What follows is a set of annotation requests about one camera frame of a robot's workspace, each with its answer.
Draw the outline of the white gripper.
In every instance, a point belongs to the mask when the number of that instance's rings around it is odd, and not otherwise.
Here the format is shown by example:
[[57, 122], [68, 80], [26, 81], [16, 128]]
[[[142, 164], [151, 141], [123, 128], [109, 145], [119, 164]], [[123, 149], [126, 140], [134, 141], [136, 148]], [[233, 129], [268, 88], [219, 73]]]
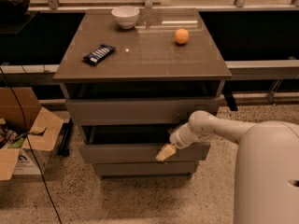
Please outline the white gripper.
[[191, 130], [188, 124], [169, 129], [167, 132], [170, 134], [169, 141], [171, 144], [165, 144], [162, 147], [156, 156], [157, 161], [165, 161], [176, 153], [176, 148], [183, 149], [191, 144]]

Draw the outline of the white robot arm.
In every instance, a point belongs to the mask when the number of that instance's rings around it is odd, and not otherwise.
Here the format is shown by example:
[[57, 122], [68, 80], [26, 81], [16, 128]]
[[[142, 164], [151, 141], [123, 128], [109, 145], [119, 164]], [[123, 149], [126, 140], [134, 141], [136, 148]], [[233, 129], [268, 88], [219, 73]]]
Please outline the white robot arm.
[[299, 125], [219, 119], [195, 111], [170, 133], [156, 160], [215, 136], [238, 145], [234, 224], [299, 224]]

